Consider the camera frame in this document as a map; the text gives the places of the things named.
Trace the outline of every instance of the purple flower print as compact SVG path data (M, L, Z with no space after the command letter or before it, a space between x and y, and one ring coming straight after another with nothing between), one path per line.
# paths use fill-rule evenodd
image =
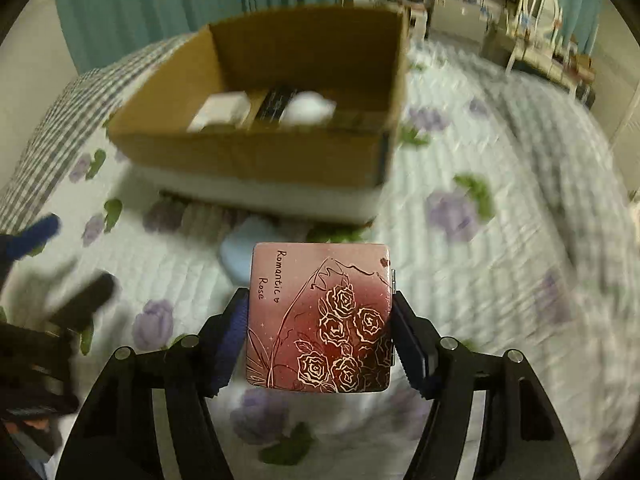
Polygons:
M182 216L187 209L183 202L160 199L151 206L142 219L147 233L173 233L182 225Z
M398 388L391 396L391 424L398 433L405 434L411 440L422 436L432 402L424 400L420 393L411 388Z
M409 118L418 130L441 132L451 124L446 114L436 108L409 108Z
M125 160L129 160L127 155L122 153L120 150L116 151L115 156L113 157L116 162L124 162Z
M76 165L69 173L69 180L73 183L76 183L78 180L84 177L86 175L86 172L89 171L91 162L92 158L88 153L83 153L82 155L80 155L80 158L76 160Z
M487 117L489 115L489 109L486 107L486 104L477 97L471 99L469 111L479 117Z
M571 320L571 312L552 270L547 272L536 293L536 313L542 324L562 324Z
M440 227L451 242L470 242L479 229L475 203L462 190L434 191L426 200L429 222Z
M279 440L288 417L285 395L266 388L245 391L240 406L230 415L236 435L252 446Z
M167 300L147 301L133 322L133 343L143 351L166 346L174 332L174 308Z
M88 247L94 243L98 236L104 231L104 216L101 214L95 214L84 226L84 232L82 233L82 246Z

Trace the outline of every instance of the pink square compact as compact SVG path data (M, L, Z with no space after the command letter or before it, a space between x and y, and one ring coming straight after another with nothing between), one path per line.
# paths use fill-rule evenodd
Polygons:
M257 244L246 378L300 392L389 385L391 267L380 244Z

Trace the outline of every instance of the bedspread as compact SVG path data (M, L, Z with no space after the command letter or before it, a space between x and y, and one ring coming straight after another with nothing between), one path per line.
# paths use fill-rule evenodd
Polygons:
M69 88L0 202L5 230L49 212L62 220L60 235L11 273L0 298L10 322L37 327L34 306L57 304L97 269L118 280L74 361L81 397L115 348L171 345L234 291L217 250L244 213L167 196L105 136L105 118L183 40ZM441 334L485 353L521 349L581 475L596 478L625 441L640 394L640 262L606 142L586 110L544 82L435 43L410 57L401 145L375 222L280 228L292 240L387 244L398 289ZM56 144L63 149L46 148ZM473 471L478 400L459 478ZM239 480L402 478L429 406L399 360L388 390L353 395L252 388L240 360L209 401ZM73 420L61 421L63 436Z

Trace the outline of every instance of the cardboard box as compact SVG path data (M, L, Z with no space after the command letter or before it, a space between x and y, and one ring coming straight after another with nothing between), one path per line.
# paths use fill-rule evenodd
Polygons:
M386 180L404 97L403 14L367 7L293 7L207 25L111 119L108 136L141 166L261 182L374 187ZM286 84L337 103L318 126L256 120ZM239 126L186 129L204 101L245 91Z

